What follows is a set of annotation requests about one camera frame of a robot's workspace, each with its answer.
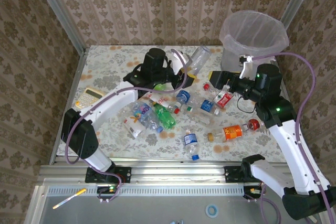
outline plastic trash bin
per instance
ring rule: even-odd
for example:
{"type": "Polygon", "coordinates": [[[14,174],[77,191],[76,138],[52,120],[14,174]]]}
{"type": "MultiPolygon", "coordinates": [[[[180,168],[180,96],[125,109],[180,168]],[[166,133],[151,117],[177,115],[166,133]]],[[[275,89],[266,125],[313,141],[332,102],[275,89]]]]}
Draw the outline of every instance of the plastic trash bin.
{"type": "MultiPolygon", "coordinates": [[[[262,56],[281,52],[289,45],[282,22],[254,10],[241,10],[227,17],[222,25],[219,39],[223,43],[220,64],[223,71],[241,72],[240,55],[262,56]]],[[[269,62],[263,59],[259,65],[269,62]]]]}

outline pen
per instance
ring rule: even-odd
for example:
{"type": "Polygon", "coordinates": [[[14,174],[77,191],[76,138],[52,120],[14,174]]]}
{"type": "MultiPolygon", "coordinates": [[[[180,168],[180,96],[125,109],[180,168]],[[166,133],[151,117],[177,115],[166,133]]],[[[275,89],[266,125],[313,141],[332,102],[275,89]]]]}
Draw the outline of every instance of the pen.
{"type": "Polygon", "coordinates": [[[70,196],[69,198],[66,198],[65,200],[63,200],[62,202],[58,203],[57,205],[53,206],[53,209],[58,208],[59,206],[63,205],[65,202],[68,202],[69,200],[75,198],[76,196],[82,194],[86,192],[86,189],[83,188],[81,191],[78,191],[77,193],[75,193],[74,195],[70,196]]]}

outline calculator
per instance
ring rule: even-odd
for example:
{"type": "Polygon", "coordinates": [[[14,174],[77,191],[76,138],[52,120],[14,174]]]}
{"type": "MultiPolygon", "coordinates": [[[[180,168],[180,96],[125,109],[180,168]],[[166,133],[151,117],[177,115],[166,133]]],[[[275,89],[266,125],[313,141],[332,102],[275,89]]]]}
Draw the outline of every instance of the calculator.
{"type": "Polygon", "coordinates": [[[93,89],[86,88],[83,94],[80,95],[78,100],[75,102],[76,107],[83,109],[97,102],[100,98],[105,95],[104,92],[93,89]]]}

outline red bottle cap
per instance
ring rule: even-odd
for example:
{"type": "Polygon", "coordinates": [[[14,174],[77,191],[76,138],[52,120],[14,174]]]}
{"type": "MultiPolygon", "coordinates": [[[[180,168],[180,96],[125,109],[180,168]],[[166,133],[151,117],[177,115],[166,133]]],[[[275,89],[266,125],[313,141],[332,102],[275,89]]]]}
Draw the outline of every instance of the red bottle cap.
{"type": "Polygon", "coordinates": [[[250,119],[248,120],[248,126],[251,130],[256,131],[260,128],[260,124],[257,119],[250,119]]]}
{"type": "Polygon", "coordinates": [[[204,90],[208,90],[210,88],[210,85],[208,83],[204,84],[203,86],[204,90]]]}

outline gray floor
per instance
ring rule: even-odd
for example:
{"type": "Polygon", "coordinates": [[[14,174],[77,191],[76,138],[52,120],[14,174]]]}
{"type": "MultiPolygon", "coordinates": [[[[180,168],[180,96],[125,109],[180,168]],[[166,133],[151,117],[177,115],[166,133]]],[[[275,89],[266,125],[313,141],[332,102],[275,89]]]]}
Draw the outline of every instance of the gray floor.
{"type": "MultiPolygon", "coordinates": [[[[184,224],[216,223],[264,223],[259,204],[247,203],[242,197],[118,197],[109,204],[101,204],[94,196],[78,196],[53,210],[52,207],[67,197],[47,197],[41,223],[98,223],[98,224],[170,224],[183,220],[184,224]],[[219,214],[209,218],[205,214],[208,204],[216,204],[219,214]]],[[[281,211],[282,222],[306,223],[305,220],[294,221],[282,206],[281,200],[271,190],[267,198],[272,199],[281,211]]],[[[264,203],[269,224],[276,223],[275,211],[264,203]]]]}

